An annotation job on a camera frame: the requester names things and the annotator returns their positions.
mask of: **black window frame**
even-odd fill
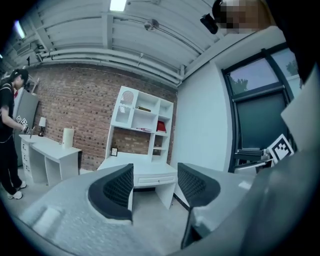
[[[232,120],[232,145],[231,145],[231,157],[230,157],[229,168],[228,168],[229,173],[234,173],[235,171],[236,160],[237,160],[237,158],[235,157],[235,154],[238,151],[239,140],[240,140],[240,135],[239,135],[240,125],[239,125],[237,103],[246,101],[249,99],[256,99],[258,97],[265,96],[265,95],[271,95],[273,93],[279,93],[279,92],[282,92],[283,99],[286,105],[288,105],[294,99],[293,92],[291,90],[291,87],[284,73],[281,71],[279,65],[271,56],[272,54],[285,49],[288,49],[288,45],[286,42],[278,44],[269,49],[263,48],[259,53],[254,54],[226,69],[221,70],[225,84],[226,84],[227,92],[228,92],[230,109],[231,109],[231,120]],[[269,66],[271,67],[274,74],[276,75],[278,82],[267,84],[267,85],[258,87],[256,89],[252,89],[252,90],[234,95],[232,86],[228,78],[230,72],[236,69],[239,69],[241,67],[244,67],[260,59],[265,59],[268,62]],[[293,137],[290,134],[290,131],[288,128],[287,128],[287,135],[288,135],[288,139],[291,141],[293,150],[296,151],[297,147],[295,145]]]

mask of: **person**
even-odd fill
[[[15,149],[13,130],[28,133],[28,126],[13,120],[14,89],[19,90],[29,78],[28,71],[16,69],[7,81],[0,86],[0,180],[9,199],[21,199],[19,189],[25,188],[26,182],[18,176],[18,156]]]
[[[212,15],[221,28],[237,33],[277,26],[295,55],[298,74],[305,83],[314,65],[319,64],[317,10],[303,1],[216,0]]]

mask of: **white shoe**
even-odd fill
[[[15,194],[7,193],[9,199],[21,199],[22,193],[20,191],[15,192]]]
[[[18,190],[24,189],[26,186],[27,186],[26,182],[25,182],[25,181],[22,181],[21,186],[18,187]]]

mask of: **refrigerator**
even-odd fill
[[[20,116],[21,119],[26,119],[27,125],[32,129],[38,102],[39,99],[36,95],[32,95],[22,87],[17,91],[17,95],[14,98],[13,120],[16,121],[16,118]],[[18,166],[23,165],[20,134],[23,134],[23,132],[14,130],[13,139],[15,151],[18,156]]]

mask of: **gray floor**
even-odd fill
[[[25,177],[23,168],[18,170],[19,177],[25,180],[27,187],[22,189],[23,198],[8,199],[7,192],[0,188],[0,198],[8,211],[19,216],[28,206],[45,194],[50,187],[34,184]],[[174,198],[169,210],[165,208],[155,191],[135,192],[133,194],[133,226],[140,236],[162,255],[168,255],[180,249],[188,219],[188,211]]]

